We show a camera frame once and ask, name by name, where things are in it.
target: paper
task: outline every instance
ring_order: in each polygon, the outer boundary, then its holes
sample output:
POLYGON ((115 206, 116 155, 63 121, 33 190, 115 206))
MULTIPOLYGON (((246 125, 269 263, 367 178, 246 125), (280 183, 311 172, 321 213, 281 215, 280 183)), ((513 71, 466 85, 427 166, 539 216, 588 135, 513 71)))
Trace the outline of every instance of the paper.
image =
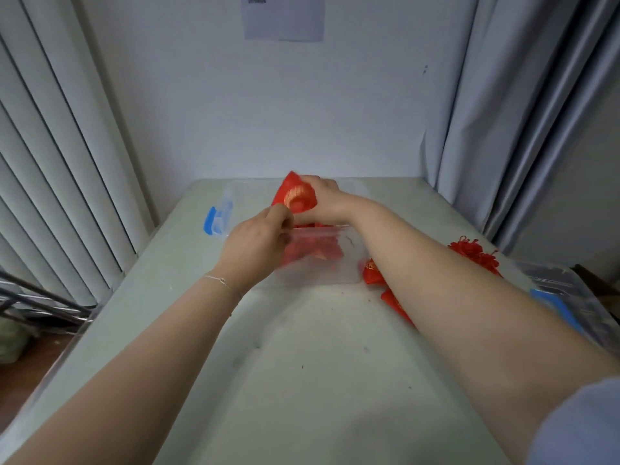
POLYGON ((325 0, 241 0, 245 38, 321 42, 325 0))

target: white table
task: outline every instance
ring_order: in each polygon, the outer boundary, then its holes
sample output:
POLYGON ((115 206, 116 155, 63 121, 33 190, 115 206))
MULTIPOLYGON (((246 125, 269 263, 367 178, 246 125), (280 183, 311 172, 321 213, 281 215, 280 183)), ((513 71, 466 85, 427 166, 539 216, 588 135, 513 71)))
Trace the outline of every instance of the white table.
MULTIPOLYGON (((364 182, 374 199, 439 242, 467 235, 493 250, 421 179, 364 182)), ((3 435, 0 461, 213 266, 221 240, 202 224, 225 183, 188 189, 3 435)), ((498 259, 506 279, 531 287, 498 259)), ((156 463, 508 463, 441 360, 380 294, 363 283, 252 290, 224 326, 156 463)))

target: plastic bin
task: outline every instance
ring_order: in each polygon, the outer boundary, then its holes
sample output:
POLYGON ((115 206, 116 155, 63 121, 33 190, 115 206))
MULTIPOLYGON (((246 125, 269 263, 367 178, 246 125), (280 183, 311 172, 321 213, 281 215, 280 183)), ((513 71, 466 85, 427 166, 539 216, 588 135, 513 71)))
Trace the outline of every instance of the plastic bin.
MULTIPOLYGON (((345 192, 368 197, 368 190, 357 179, 337 179, 345 192)), ((205 220, 205 232, 227 237, 240 222, 255 216, 271 205, 280 179, 231 180, 225 187, 220 202, 211 208, 205 220)), ((322 259, 308 255, 275 270, 259 287, 295 287, 305 285, 349 284, 361 280, 368 260, 368 251, 361 236, 350 226, 295 228, 291 245, 310 247, 322 242, 335 244, 342 258, 322 259)))
POLYGON ((554 264, 516 262, 516 265, 538 287, 531 291, 534 298, 555 309, 569 325, 620 358, 620 326, 577 274, 554 264))

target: white string bracelet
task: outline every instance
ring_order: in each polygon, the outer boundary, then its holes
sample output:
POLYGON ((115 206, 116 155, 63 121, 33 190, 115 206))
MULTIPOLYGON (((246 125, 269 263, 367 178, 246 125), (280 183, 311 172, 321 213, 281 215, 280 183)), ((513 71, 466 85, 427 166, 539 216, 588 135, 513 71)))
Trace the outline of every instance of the white string bracelet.
POLYGON ((210 276, 209 274, 205 274, 203 277, 206 277, 207 279, 213 279, 214 281, 220 281, 228 290, 230 290, 230 292, 235 294, 239 298, 239 302, 241 302, 243 295, 241 295, 241 292, 237 292, 235 289, 230 287, 228 283, 226 282, 226 279, 221 278, 221 277, 210 276))

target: person's left arm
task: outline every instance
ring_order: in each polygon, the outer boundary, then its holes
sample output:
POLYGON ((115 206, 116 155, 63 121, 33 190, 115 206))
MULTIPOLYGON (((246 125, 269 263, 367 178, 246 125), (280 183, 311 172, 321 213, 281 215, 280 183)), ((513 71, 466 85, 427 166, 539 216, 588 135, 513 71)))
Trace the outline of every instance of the person's left arm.
POLYGON ((229 235, 208 274, 54 413, 6 465, 150 464, 220 330, 280 263, 293 217, 283 204, 229 235))

